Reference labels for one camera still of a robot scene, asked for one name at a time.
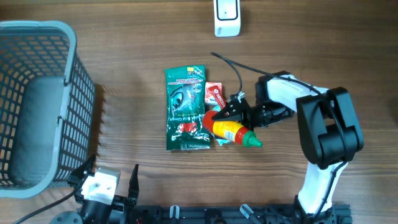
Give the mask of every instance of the gray plastic basket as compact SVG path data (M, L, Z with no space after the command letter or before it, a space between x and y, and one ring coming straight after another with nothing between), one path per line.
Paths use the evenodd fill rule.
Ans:
M0 22L0 197L65 186L87 157L95 88L59 21Z

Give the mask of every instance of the white device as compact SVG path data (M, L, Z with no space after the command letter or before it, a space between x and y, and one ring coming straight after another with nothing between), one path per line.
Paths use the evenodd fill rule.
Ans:
M216 37L233 37L241 30L240 0L213 0L214 34Z

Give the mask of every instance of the bottle label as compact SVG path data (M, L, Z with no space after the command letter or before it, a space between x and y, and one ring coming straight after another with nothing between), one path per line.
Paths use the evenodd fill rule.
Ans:
M235 135L242 128L242 124L235 121L214 122L213 132L215 135L235 141Z

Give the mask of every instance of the black clamp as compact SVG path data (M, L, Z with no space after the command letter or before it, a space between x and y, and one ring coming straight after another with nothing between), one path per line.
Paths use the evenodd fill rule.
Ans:
M136 164L131 173L130 183L129 183L129 194L125 199L124 204L130 207L135 207L137 204L138 195L139 195L138 164Z
M324 118L331 118L319 96L297 98L297 119L300 143L305 157L321 169L337 162L349 162L363 148L364 138L354 110L353 102L342 87L328 90L325 94L337 120L326 125ZM343 130L347 149L339 135L337 123Z
M282 71L273 75L289 75ZM251 131L257 127L268 127L268 125L292 118L294 111L281 103L269 99L267 82L272 78L264 75L259 77L256 83L256 105L250 107L244 97L231 95L231 101L213 116L213 121L239 121Z
M68 184L75 189L75 200L77 203L84 202L84 196L81 194L81 187L83 186L86 178L94 176L92 172L94 168L95 155L90 156L82 165L72 171L68 177Z

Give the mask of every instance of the wood grain surface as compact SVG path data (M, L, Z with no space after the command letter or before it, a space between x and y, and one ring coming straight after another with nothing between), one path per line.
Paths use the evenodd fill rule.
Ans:
M316 86L351 94L364 149L343 172L333 200L351 204L355 223L398 219L398 3L396 1L243 1L238 37L214 36L213 3L158 2L3 6L0 20L60 20L78 37L78 53L96 83L90 151L97 165L121 170L117 193L127 195L139 163L139 205L262 205L291 203L307 161L297 119L256 132L264 147L165 149L164 69L205 64L224 95L238 79L211 51L255 68L287 70ZM241 71L254 103L258 74ZM70 189L25 200L0 199L0 223L11 223ZM74 199L27 223L48 223Z
M137 3L137 2L187 2L212 0L0 0L0 6L32 5L32 4L76 4L76 3Z

